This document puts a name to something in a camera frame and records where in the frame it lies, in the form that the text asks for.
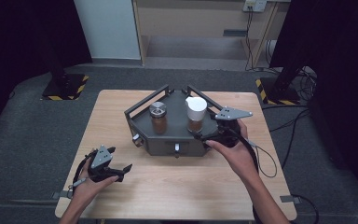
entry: white wall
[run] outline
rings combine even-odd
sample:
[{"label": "white wall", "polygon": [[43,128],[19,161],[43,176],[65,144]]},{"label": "white wall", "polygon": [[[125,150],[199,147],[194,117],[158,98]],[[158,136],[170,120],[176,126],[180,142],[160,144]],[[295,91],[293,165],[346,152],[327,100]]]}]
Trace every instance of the white wall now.
[{"label": "white wall", "polygon": [[75,0],[93,59],[141,59],[131,0]]}]

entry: yellow and black hazard stripe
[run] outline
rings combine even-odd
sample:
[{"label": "yellow and black hazard stripe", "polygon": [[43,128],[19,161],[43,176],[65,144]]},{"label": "yellow and black hazard stripe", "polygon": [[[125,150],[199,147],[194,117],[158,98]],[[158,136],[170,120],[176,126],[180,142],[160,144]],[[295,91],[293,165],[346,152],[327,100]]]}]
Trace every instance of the yellow and black hazard stripe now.
[{"label": "yellow and black hazard stripe", "polygon": [[264,104],[268,105],[300,105],[299,101],[294,100],[270,100],[267,96],[266,92],[264,91],[263,85],[261,84],[260,79],[255,81],[258,90],[260,91],[261,100]]},{"label": "yellow and black hazard stripe", "polygon": [[84,86],[86,85],[88,79],[89,79],[88,76],[83,76],[83,79],[79,87],[77,88],[77,92],[74,95],[47,95],[47,96],[42,96],[41,100],[54,100],[54,101],[75,100],[80,96],[80,93],[84,90]]}]

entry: gray carpet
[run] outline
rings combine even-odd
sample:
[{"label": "gray carpet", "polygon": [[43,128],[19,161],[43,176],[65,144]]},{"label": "gray carpet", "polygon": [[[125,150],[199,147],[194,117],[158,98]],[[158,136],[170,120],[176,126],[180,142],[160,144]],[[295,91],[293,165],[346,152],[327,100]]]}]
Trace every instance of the gray carpet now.
[{"label": "gray carpet", "polygon": [[[19,84],[0,117],[0,223],[58,222],[54,216],[56,202],[50,195],[62,189],[99,91],[156,90],[164,84],[180,90],[191,84],[201,91],[258,93],[255,80],[274,76],[265,72],[93,66],[75,66],[67,72],[89,76],[77,100],[40,100],[50,80],[50,74],[44,74]],[[264,113],[269,128],[274,129],[304,109],[274,108]],[[281,161],[291,132],[292,126],[271,133]],[[317,206],[320,223],[358,223],[358,182],[351,171],[338,170],[329,160],[310,116],[297,122],[284,174],[292,193],[307,197]],[[33,202],[21,204],[9,200]],[[296,223],[312,223],[315,219],[312,206],[305,201],[296,210]],[[108,220],[107,223],[159,222]]]}]

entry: glass jar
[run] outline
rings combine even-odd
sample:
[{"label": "glass jar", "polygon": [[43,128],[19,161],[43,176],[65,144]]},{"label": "glass jar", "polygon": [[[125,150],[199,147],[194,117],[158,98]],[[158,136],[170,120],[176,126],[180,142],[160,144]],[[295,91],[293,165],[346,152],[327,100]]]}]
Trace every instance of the glass jar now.
[{"label": "glass jar", "polygon": [[167,106],[162,102],[155,102],[149,106],[149,112],[154,132],[165,133],[167,131]]}]

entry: wall outlet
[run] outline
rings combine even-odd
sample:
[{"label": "wall outlet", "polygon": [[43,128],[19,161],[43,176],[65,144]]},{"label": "wall outlet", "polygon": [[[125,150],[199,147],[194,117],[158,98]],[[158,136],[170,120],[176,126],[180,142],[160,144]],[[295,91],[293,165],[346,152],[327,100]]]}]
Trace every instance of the wall outlet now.
[{"label": "wall outlet", "polygon": [[243,11],[263,12],[266,4],[267,0],[246,0]]},{"label": "wall outlet", "polygon": [[255,2],[257,0],[245,0],[245,4],[243,5],[243,11],[252,11],[255,7]]}]

